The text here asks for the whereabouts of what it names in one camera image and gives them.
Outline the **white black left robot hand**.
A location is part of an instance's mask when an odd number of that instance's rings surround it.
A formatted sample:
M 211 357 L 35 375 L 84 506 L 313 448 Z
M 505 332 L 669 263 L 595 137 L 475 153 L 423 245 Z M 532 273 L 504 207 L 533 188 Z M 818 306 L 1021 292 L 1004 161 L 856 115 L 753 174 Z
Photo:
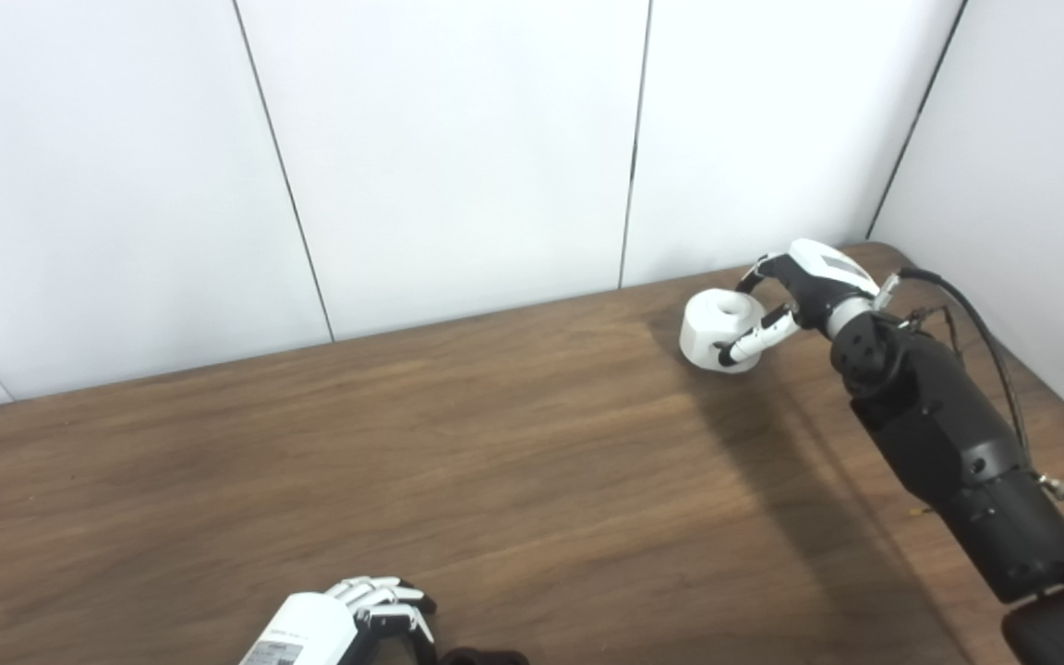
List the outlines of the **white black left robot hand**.
M 242 664 L 372 664 L 384 641 L 404 638 L 417 664 L 439 662 L 427 616 L 436 602 L 396 576 L 343 578 L 292 594 Z

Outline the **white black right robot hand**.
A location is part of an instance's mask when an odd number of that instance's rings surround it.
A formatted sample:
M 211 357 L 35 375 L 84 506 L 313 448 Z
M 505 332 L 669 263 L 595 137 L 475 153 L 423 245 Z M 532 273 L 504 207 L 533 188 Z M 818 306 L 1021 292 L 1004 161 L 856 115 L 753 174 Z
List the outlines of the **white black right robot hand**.
M 807 238 L 792 242 L 785 252 L 757 260 L 734 290 L 751 295 L 768 279 L 780 282 L 792 302 L 774 307 L 734 340 L 717 344 L 721 367 L 747 365 L 798 330 L 816 330 L 833 338 L 850 320 L 871 314 L 881 290 L 852 257 Z

